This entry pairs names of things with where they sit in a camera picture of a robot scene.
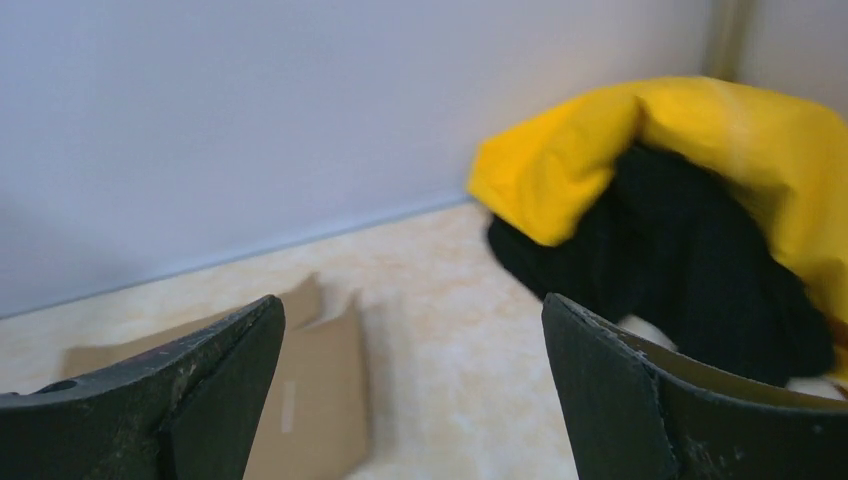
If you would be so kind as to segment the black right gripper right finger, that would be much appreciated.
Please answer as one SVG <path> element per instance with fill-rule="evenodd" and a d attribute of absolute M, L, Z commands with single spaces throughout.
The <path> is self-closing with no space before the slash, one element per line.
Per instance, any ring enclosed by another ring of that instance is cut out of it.
<path fill-rule="evenodd" d="M 847 405 L 762 384 L 632 335 L 558 294 L 552 377 L 582 479 L 843 479 Z"/>

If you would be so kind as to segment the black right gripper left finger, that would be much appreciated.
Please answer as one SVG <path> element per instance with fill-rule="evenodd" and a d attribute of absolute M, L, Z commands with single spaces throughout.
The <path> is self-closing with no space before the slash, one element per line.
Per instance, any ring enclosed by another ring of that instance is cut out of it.
<path fill-rule="evenodd" d="M 108 367 L 1 398 L 5 479 L 240 479 L 285 331 L 265 296 Z"/>

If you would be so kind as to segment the brown cardboard box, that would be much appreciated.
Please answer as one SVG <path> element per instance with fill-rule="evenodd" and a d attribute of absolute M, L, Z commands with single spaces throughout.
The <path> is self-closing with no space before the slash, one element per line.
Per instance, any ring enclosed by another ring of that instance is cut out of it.
<path fill-rule="evenodd" d="M 284 338 L 240 479 L 338 479 L 358 465 L 370 447 L 357 305 L 350 302 L 340 316 L 320 321 L 322 290 L 314 276 L 272 296 L 284 306 Z M 61 381 L 189 335 L 243 307 L 126 343 L 70 348 Z"/>

